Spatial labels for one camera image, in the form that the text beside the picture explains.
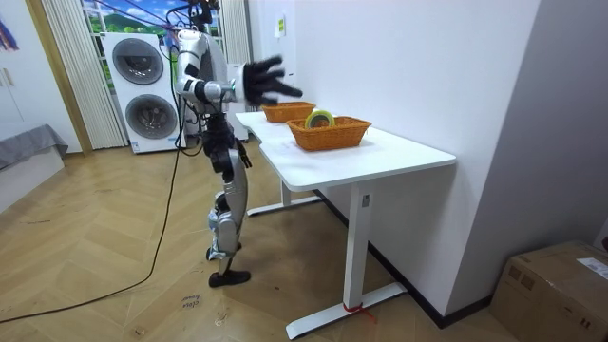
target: doorframe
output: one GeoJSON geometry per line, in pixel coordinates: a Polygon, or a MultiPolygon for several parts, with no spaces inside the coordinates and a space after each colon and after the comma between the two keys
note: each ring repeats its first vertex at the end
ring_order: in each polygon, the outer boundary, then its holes
{"type": "Polygon", "coordinates": [[[26,4],[28,5],[29,15],[34,22],[42,47],[47,55],[50,69],[55,77],[55,82],[59,87],[59,92],[66,105],[67,114],[74,126],[74,131],[76,131],[76,137],[83,149],[83,154],[86,156],[93,151],[93,146],[91,144],[91,139],[88,136],[88,132],[86,132],[85,121],[80,112],[80,107],[76,102],[74,89],[72,89],[72,85],[67,77],[66,67],[61,59],[61,54],[59,53],[57,43],[55,42],[50,24],[48,23],[45,8],[42,5],[41,0],[26,0],[26,4]]]}

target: white table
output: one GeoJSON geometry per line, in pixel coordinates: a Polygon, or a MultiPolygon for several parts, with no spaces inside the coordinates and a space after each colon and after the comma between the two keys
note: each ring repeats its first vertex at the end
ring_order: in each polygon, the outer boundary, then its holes
{"type": "MultiPolygon", "coordinates": [[[[294,339],[354,314],[347,312],[344,306],[350,309],[360,305],[367,308],[404,293],[406,289],[395,282],[363,294],[374,180],[450,165],[456,162],[456,158],[374,127],[368,129],[358,147],[306,152],[297,146],[285,123],[269,123],[263,112],[238,113],[237,118],[261,141],[259,148],[262,154],[281,178],[283,202],[271,206],[273,208],[270,210],[294,205],[295,201],[289,200],[289,190],[300,192],[343,184],[351,185],[344,303],[290,323],[286,328],[289,338],[294,339]]],[[[318,200],[318,197],[309,198],[308,202],[313,200],[318,200]]],[[[252,209],[248,214],[270,210],[263,207],[252,209]]]]}

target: green tape roll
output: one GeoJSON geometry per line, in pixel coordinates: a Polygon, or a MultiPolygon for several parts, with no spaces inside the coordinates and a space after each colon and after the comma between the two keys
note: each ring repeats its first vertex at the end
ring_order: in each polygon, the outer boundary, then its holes
{"type": "Polygon", "coordinates": [[[304,126],[306,128],[315,128],[319,123],[326,122],[327,126],[335,125],[332,113],[327,110],[316,110],[306,118],[304,126]]]}

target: stacked washer dryer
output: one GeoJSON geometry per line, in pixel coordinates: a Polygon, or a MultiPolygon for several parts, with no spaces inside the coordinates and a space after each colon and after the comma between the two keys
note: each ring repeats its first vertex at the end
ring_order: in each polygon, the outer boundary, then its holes
{"type": "Polygon", "coordinates": [[[158,36],[108,32],[101,38],[133,152],[175,149],[176,139],[186,146],[158,36]]]}

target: cardboard box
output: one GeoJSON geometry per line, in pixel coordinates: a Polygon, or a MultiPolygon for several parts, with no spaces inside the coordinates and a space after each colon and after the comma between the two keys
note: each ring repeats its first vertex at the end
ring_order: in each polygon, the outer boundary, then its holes
{"type": "Polygon", "coordinates": [[[606,342],[608,254],[568,242],[513,256],[490,312],[521,342],[606,342]]]}

